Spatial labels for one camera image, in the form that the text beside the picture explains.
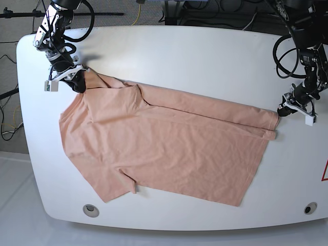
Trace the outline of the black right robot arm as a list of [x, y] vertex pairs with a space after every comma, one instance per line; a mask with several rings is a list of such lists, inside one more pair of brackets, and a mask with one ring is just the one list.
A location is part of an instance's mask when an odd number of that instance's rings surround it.
[[[90, 25], [80, 38], [65, 35], [66, 27], [74, 18], [74, 10], [80, 4], [85, 5], [91, 15]], [[50, 84], [62, 81], [74, 92], [84, 93], [86, 82], [84, 72], [87, 66], [77, 65], [78, 58], [71, 55], [76, 52], [75, 43], [84, 41], [91, 33], [95, 22], [95, 12], [88, 1], [51, 1], [45, 9], [45, 16], [33, 41], [38, 51], [43, 51], [51, 64], [45, 90], [50, 91]]]

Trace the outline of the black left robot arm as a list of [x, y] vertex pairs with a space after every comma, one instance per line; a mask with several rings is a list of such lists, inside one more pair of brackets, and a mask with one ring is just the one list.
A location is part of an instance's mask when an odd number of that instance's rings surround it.
[[[280, 78], [302, 79], [299, 85], [292, 85], [290, 92], [282, 96], [277, 113], [286, 117], [296, 112], [305, 116], [307, 125], [316, 122], [315, 109], [308, 112], [308, 104], [313, 105], [320, 99], [320, 92], [327, 89], [327, 56], [324, 45], [327, 44], [327, 1], [267, 1], [275, 14], [281, 19], [288, 34], [280, 37], [273, 47], [273, 59], [276, 72], [282, 72]], [[296, 64], [302, 64], [305, 74], [296, 74], [281, 64], [277, 57], [278, 46], [292, 39], [296, 51]]]

